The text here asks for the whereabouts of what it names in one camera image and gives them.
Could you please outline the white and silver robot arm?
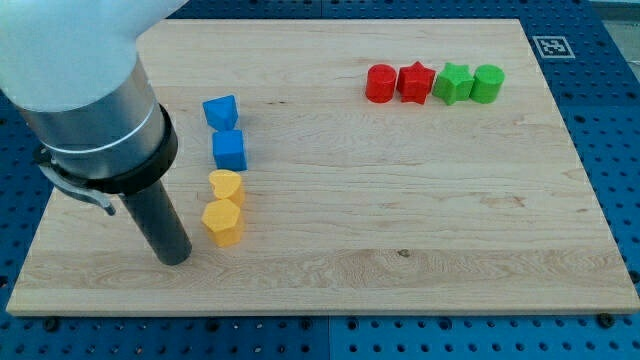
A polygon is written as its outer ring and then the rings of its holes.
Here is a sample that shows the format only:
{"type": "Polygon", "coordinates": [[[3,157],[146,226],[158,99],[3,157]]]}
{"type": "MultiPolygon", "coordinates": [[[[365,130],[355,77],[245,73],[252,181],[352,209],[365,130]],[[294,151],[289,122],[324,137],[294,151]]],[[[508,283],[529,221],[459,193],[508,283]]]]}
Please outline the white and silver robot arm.
{"type": "Polygon", "coordinates": [[[53,181],[130,194],[157,182],[177,140],[136,47],[187,0],[3,0],[1,91],[41,143],[53,181]]]}

